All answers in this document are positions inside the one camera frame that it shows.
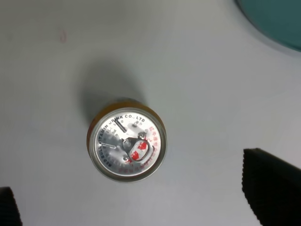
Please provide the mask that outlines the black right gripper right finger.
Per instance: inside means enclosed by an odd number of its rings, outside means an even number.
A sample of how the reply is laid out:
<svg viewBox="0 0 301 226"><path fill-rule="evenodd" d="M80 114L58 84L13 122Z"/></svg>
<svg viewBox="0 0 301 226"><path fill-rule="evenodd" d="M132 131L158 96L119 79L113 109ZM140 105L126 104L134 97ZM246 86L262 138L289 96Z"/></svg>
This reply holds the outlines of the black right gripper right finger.
<svg viewBox="0 0 301 226"><path fill-rule="evenodd" d="M242 191L262 226L301 224L301 170L260 149L243 150Z"/></svg>

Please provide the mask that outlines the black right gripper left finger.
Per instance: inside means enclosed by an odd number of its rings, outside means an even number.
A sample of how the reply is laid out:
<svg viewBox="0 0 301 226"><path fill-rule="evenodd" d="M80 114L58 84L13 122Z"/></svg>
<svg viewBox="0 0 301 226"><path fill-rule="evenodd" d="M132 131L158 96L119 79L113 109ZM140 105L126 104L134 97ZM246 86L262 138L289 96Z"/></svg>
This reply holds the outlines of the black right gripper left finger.
<svg viewBox="0 0 301 226"><path fill-rule="evenodd" d="M14 194L10 187L0 188L0 225L23 225Z"/></svg>

